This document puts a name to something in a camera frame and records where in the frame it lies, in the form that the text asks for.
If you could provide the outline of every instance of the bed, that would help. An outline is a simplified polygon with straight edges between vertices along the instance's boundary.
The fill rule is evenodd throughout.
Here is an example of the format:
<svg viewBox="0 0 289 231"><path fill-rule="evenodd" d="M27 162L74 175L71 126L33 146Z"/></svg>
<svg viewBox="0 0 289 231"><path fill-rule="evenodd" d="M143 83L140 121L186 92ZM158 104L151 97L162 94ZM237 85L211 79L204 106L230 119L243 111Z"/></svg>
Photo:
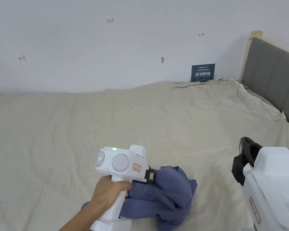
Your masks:
<svg viewBox="0 0 289 231"><path fill-rule="evenodd" d="M190 215L177 230L250 226L231 173L240 138L289 149L289 52L259 34L251 34L242 84L0 96L0 230L58 230L92 197L98 150L131 144L146 146L151 167L180 166L197 180ZM156 230L156 222L133 220L131 230Z"/></svg>

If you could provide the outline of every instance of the gray headboard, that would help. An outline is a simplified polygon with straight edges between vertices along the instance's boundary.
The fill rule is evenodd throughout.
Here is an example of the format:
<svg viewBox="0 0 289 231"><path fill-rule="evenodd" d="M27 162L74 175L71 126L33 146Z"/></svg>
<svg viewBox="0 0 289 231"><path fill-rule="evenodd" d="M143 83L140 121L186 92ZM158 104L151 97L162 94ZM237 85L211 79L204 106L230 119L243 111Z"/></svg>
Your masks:
<svg viewBox="0 0 289 231"><path fill-rule="evenodd" d="M285 113L289 122L289 53L253 38L242 84Z"/></svg>

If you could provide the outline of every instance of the dark blue sign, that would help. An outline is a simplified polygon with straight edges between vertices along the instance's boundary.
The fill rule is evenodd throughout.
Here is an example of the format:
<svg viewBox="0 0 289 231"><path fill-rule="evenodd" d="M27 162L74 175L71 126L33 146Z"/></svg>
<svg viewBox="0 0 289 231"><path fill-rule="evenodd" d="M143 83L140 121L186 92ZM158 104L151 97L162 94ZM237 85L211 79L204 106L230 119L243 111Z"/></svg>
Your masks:
<svg viewBox="0 0 289 231"><path fill-rule="evenodd" d="M214 78L215 64L192 66L192 82L206 82Z"/></svg>

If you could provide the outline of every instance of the red marking on wall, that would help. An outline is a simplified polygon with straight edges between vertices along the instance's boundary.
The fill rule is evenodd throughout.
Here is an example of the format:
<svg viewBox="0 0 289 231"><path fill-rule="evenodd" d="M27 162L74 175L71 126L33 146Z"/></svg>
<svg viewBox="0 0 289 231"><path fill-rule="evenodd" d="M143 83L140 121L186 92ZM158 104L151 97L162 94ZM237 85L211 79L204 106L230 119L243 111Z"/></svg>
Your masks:
<svg viewBox="0 0 289 231"><path fill-rule="evenodd" d="M19 60L22 60L22 59L25 59L26 60L26 58L25 58L25 56L23 55L23 57L20 57L19 56L19 58L18 58Z"/></svg>

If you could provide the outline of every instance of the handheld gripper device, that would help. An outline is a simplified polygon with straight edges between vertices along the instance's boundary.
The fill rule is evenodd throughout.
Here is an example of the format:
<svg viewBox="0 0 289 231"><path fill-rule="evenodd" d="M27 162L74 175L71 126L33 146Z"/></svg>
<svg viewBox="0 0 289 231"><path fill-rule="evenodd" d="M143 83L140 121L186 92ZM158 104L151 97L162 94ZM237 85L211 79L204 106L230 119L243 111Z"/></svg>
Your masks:
<svg viewBox="0 0 289 231"><path fill-rule="evenodd" d="M129 150L104 147L98 153L95 169L111 175L111 181L154 181L155 170L148 166L147 150L141 145L131 145ZM119 217L126 191L122 191L116 202L91 226L93 231L129 231L132 220Z"/></svg>

